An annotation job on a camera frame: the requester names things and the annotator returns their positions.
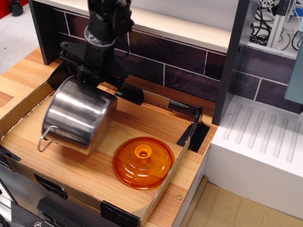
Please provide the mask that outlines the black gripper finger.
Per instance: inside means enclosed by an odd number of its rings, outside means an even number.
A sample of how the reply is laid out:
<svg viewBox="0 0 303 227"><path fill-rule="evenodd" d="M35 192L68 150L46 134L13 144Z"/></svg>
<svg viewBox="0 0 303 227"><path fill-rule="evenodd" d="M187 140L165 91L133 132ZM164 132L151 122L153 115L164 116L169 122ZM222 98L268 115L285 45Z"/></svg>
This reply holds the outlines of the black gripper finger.
<svg viewBox="0 0 303 227"><path fill-rule="evenodd" d="M91 87L97 87L104 81L99 72L84 67L78 67L76 77L79 81Z"/></svg>

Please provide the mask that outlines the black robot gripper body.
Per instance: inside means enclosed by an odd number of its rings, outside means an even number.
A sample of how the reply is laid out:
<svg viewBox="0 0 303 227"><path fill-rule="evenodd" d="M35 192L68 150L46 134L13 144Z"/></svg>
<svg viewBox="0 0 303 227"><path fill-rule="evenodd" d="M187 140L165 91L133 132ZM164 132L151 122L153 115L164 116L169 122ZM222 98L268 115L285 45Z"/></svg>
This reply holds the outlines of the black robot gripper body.
<svg viewBox="0 0 303 227"><path fill-rule="evenodd" d="M84 44L62 41L60 59L73 66L76 71L78 67L97 71L101 74L103 82L122 89L128 73L116 60L117 38L111 32L106 34L89 26L84 30L84 38Z"/></svg>

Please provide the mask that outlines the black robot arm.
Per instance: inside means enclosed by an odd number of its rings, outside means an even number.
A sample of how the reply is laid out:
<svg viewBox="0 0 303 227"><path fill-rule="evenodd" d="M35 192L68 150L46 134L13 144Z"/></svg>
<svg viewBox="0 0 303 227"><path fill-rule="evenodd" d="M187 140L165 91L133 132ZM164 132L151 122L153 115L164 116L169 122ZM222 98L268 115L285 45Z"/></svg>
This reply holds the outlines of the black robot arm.
<svg viewBox="0 0 303 227"><path fill-rule="evenodd" d="M84 44L61 42L60 59L73 66L81 82L97 87L106 82L121 89L128 73L115 56L117 39L132 30L131 1L90 0Z"/></svg>

